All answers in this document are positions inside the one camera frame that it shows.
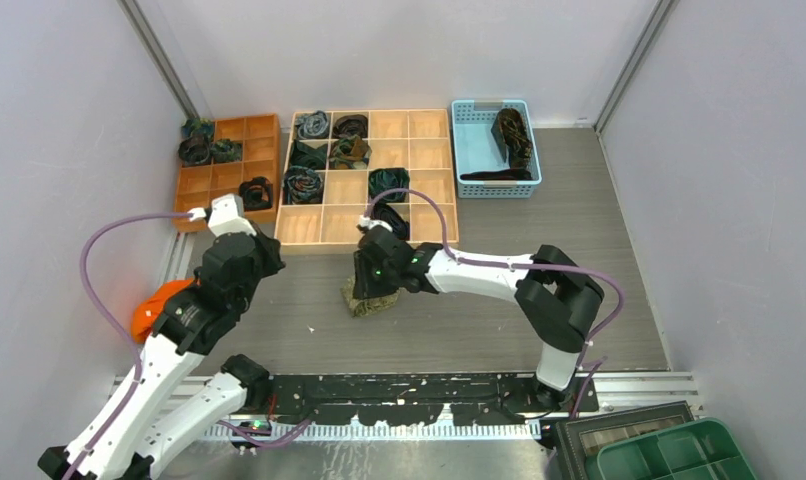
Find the green floral patterned tie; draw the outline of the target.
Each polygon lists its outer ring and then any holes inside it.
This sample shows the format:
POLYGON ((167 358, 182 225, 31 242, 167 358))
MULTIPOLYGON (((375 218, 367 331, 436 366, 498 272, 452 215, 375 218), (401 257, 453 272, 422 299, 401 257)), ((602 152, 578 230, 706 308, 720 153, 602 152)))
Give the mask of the green floral patterned tie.
POLYGON ((365 317, 387 310, 397 303, 400 295, 400 292, 395 292, 378 298, 356 299, 354 296, 355 285, 355 277, 351 276, 341 288, 345 305, 354 318, 365 317))

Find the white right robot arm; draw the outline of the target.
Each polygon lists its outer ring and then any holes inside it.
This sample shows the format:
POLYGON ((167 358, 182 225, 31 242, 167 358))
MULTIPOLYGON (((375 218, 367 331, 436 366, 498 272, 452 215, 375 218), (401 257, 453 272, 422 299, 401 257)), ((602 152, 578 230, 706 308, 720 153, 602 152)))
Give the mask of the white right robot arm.
POLYGON ((542 342, 535 400, 550 411, 571 400, 571 382, 605 295, 559 248, 543 245, 533 254, 500 257, 434 242, 413 247, 376 226, 358 242, 354 271, 357 299, 403 289, 466 293, 516 304, 542 342))

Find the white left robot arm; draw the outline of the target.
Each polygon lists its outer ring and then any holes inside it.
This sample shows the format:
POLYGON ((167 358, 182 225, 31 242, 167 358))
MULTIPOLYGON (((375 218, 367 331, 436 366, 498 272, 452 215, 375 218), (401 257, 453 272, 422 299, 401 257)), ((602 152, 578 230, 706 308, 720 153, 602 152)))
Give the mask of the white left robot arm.
POLYGON ((215 241, 192 282, 168 298, 133 368, 94 420, 66 446, 49 447, 37 465, 51 479, 155 479, 218 421, 256 413, 272 397, 270 373, 245 355, 166 416, 168 399, 247 312, 260 281, 283 269, 278 240, 246 218, 236 194, 191 209, 215 241))

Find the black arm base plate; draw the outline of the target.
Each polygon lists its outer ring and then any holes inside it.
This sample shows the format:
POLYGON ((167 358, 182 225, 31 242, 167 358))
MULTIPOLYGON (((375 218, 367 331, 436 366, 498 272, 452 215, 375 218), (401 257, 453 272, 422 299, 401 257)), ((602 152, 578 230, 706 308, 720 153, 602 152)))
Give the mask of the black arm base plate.
POLYGON ((578 374, 561 393, 531 373, 279 375, 240 407, 245 415, 318 426, 520 425, 599 408, 594 383, 578 374))

